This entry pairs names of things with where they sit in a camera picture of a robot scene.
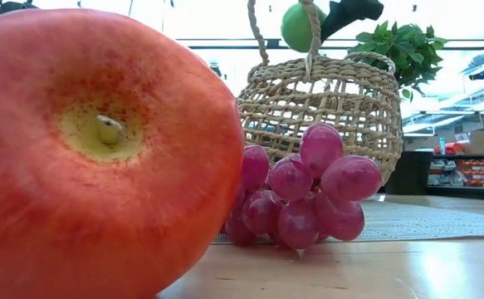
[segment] woven mat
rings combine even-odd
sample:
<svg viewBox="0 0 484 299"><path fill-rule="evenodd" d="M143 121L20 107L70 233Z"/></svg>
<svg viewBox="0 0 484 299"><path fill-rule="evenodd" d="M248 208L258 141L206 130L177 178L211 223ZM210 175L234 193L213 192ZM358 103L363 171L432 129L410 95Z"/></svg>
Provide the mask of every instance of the woven mat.
<svg viewBox="0 0 484 299"><path fill-rule="evenodd" d="M399 203L364 201L365 229L353 242L484 237L484 215ZM324 243L339 242L328 238ZM271 243L267 235L257 243ZM213 244L230 244L220 233Z"/></svg>

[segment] woven basket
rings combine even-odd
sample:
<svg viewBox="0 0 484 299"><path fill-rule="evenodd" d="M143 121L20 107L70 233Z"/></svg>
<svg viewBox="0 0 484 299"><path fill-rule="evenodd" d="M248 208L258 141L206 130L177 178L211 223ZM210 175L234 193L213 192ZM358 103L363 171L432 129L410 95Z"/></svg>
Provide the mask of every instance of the woven basket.
<svg viewBox="0 0 484 299"><path fill-rule="evenodd" d="M345 154L366 155L379 162L384 184L402 153L402 120L394 63L386 56L358 52L344 60L319 55L320 22L312 0L301 0L312 28L306 58L270 65L265 41L249 0L249 20L262 63L253 67L238 97L246 145L261 145L273 164L299 150L305 129L324 122L343 137ZM385 62L383 71L362 58Z"/></svg>

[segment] green fruit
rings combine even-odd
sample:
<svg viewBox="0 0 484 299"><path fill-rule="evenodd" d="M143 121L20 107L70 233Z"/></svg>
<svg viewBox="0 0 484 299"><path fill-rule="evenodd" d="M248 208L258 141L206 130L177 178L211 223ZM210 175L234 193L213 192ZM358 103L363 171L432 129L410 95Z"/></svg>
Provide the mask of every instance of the green fruit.
<svg viewBox="0 0 484 299"><path fill-rule="evenodd" d="M319 21L326 19L326 14L315 4L315 10L319 15ZM284 41L291 49L301 53L307 53L311 44L311 25L308 13L297 3L288 8L282 17L281 34Z"/></svg>

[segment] red apple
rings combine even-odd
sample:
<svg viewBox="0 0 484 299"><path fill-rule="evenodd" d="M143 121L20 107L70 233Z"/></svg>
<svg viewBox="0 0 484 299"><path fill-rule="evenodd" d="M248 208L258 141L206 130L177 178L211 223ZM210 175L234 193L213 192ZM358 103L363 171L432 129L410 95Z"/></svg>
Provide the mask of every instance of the red apple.
<svg viewBox="0 0 484 299"><path fill-rule="evenodd" d="M242 152L188 48L108 12L0 16L0 298L151 298L219 231Z"/></svg>

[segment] wooden table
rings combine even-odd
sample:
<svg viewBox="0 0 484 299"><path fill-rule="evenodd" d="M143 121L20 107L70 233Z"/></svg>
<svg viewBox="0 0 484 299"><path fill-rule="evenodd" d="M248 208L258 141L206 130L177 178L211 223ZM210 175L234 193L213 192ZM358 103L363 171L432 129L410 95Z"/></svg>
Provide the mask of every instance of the wooden table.
<svg viewBox="0 0 484 299"><path fill-rule="evenodd" d="M388 199L484 213L483 200ZM324 243L302 257L269 245L214 245L157 298L484 299L484 239Z"/></svg>

